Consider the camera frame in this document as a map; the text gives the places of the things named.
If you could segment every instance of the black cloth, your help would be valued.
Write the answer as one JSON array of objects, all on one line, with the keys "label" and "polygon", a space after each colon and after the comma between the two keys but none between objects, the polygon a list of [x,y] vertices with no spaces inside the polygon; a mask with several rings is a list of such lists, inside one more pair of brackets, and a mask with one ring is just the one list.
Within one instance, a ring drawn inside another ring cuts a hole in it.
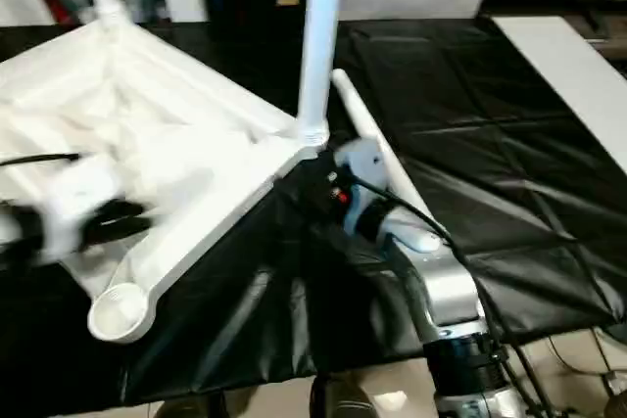
[{"label": "black cloth", "polygon": [[[299,38],[152,30],[295,113]],[[0,29],[0,59],[60,32]],[[627,178],[491,22],[346,23],[336,66],[521,340],[625,319]],[[333,90],[329,121],[332,147],[355,137]],[[88,307],[60,266],[0,273],[3,409],[87,411],[420,355],[384,260],[278,190],[163,296],[141,341],[94,340]]]}]

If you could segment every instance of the black plastic sheet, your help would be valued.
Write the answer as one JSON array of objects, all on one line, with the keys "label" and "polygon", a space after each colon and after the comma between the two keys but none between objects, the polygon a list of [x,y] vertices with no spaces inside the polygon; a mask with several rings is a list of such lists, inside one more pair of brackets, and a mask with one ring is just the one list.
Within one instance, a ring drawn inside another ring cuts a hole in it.
[{"label": "black plastic sheet", "polygon": [[[299,38],[152,29],[295,113]],[[0,59],[60,32],[0,29]],[[522,341],[624,320],[627,178],[492,23],[346,23],[336,65]],[[329,121],[331,147],[355,137],[333,90]],[[94,340],[88,307],[59,266],[0,273],[4,409],[87,411],[420,355],[385,261],[283,190],[172,287],[141,341]]]}]

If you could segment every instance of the black cable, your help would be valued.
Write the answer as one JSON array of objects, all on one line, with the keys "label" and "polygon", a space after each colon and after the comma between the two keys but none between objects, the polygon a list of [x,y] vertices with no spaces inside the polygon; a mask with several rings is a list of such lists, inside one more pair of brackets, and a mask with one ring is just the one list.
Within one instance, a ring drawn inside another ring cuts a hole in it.
[{"label": "black cable", "polygon": [[581,376],[593,376],[593,377],[602,377],[607,373],[610,372],[617,372],[620,374],[627,374],[627,369],[625,368],[608,368],[606,372],[602,372],[602,371],[586,371],[583,369],[579,369],[575,366],[573,366],[572,364],[568,363],[568,361],[566,361],[563,356],[559,353],[559,351],[557,350],[557,346],[555,344],[555,342],[553,341],[553,338],[548,337],[547,340],[549,340],[549,345],[551,346],[551,351],[553,353],[553,355],[555,356],[555,359],[557,359],[559,361],[559,363],[564,366],[565,369],[567,369],[568,371],[570,371],[570,373],[572,374],[578,374]]},{"label": "black cable", "polygon": [[80,159],[80,154],[41,154],[38,156],[17,157],[8,161],[0,162],[0,166],[21,165],[24,163],[39,163],[51,161],[70,161],[74,162]]},{"label": "black cable", "polygon": [[551,351],[552,351],[553,355],[555,356],[555,358],[559,361],[559,363],[562,366],[564,366],[565,369],[570,371],[572,374],[578,374],[578,375],[581,375],[581,376],[594,376],[594,377],[601,377],[603,374],[605,374],[604,372],[584,371],[582,369],[578,369],[575,366],[570,365],[562,357],[562,355],[559,354],[559,351],[557,350],[557,347],[555,346],[553,338],[548,337],[547,340],[549,340],[549,344],[551,345]]},{"label": "black cable", "polygon": [[611,372],[611,366],[609,365],[609,361],[607,360],[607,356],[605,355],[605,351],[603,350],[603,347],[601,345],[601,342],[599,341],[599,337],[597,337],[597,332],[595,332],[594,328],[590,329],[590,333],[592,333],[592,337],[595,339],[595,343],[597,344],[597,348],[599,349],[599,353],[601,354],[601,357],[603,358],[603,362],[605,363],[605,367],[607,368],[607,372]]},{"label": "black cable", "polygon": [[[375,193],[375,194],[379,195],[382,198],[388,199],[388,200],[396,203],[397,205],[402,206],[403,208],[407,209],[408,211],[410,211],[414,215],[416,215],[418,218],[420,218],[420,220],[425,222],[431,229],[433,229],[433,231],[448,244],[449,248],[451,249],[451,251],[453,252],[455,257],[459,260],[459,262],[461,262],[461,264],[464,267],[466,267],[466,268],[469,267],[469,263],[468,263],[468,260],[467,260],[466,256],[458,248],[458,245],[455,243],[455,241],[453,240],[451,235],[442,226],[440,226],[440,224],[438,224],[435,220],[433,220],[431,217],[426,215],[420,209],[415,208],[413,205],[411,205],[410,203],[408,203],[404,199],[399,198],[394,193],[391,193],[391,192],[389,192],[387,190],[382,190],[382,189],[380,189],[380,188],[378,188],[378,187],[368,183],[367,181],[362,180],[361,178],[355,176],[348,169],[345,169],[345,174],[346,174],[346,176],[348,178],[352,179],[355,183],[357,183],[358,185],[362,186],[366,190],[369,190],[372,193]],[[549,400],[549,397],[547,396],[547,393],[545,392],[544,388],[540,384],[540,381],[538,380],[538,377],[536,376],[535,371],[531,367],[531,364],[529,364],[529,361],[528,361],[524,351],[522,350],[520,344],[518,343],[517,338],[515,337],[515,335],[511,331],[511,329],[506,324],[505,320],[503,319],[503,315],[501,314],[499,308],[494,303],[492,298],[488,295],[488,293],[485,291],[485,289],[483,289],[483,286],[481,286],[481,284],[477,282],[477,280],[474,278],[474,276],[473,276],[473,279],[475,280],[475,285],[477,286],[477,291],[479,293],[481,302],[483,303],[484,310],[486,310],[486,323],[488,324],[488,328],[491,330],[491,333],[493,334],[494,339],[496,341],[498,341],[499,335],[498,335],[498,332],[496,331],[496,328],[495,328],[496,325],[494,325],[494,319],[490,319],[489,318],[489,317],[492,316],[492,314],[494,314],[494,316],[496,317],[496,320],[499,321],[499,323],[501,324],[501,327],[503,328],[503,331],[505,333],[506,339],[509,342],[509,344],[511,345],[511,347],[513,348],[513,350],[515,351],[516,356],[518,356],[518,359],[520,360],[520,363],[522,364],[522,367],[524,368],[527,376],[529,377],[529,380],[531,381],[531,384],[533,385],[533,388],[536,391],[538,399],[540,400],[540,402],[541,402],[541,404],[542,404],[542,406],[543,406],[543,408],[545,410],[545,413],[547,414],[547,416],[549,418],[554,418],[556,416],[555,409],[554,409],[553,405],[551,404],[551,401]]]}]

